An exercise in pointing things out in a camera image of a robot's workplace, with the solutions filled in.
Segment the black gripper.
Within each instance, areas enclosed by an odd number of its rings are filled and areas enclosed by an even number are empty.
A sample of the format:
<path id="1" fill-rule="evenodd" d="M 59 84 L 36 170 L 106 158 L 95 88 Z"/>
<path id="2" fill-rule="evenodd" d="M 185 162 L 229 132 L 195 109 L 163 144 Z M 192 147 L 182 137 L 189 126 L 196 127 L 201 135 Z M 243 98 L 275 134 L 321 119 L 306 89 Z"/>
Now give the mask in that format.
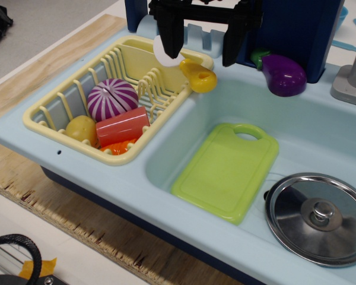
<path id="1" fill-rule="evenodd" d="M 228 24 L 223 38 L 222 64 L 229 67 L 237 60 L 247 26 L 259 28 L 262 24 L 262 1 L 238 1 L 233 7 L 213 7 L 209 1 L 203 5 L 192 1 L 151 1 L 150 15 L 157 21 L 165 53 L 176 59 L 183 47 L 184 21 L 203 21 Z"/>

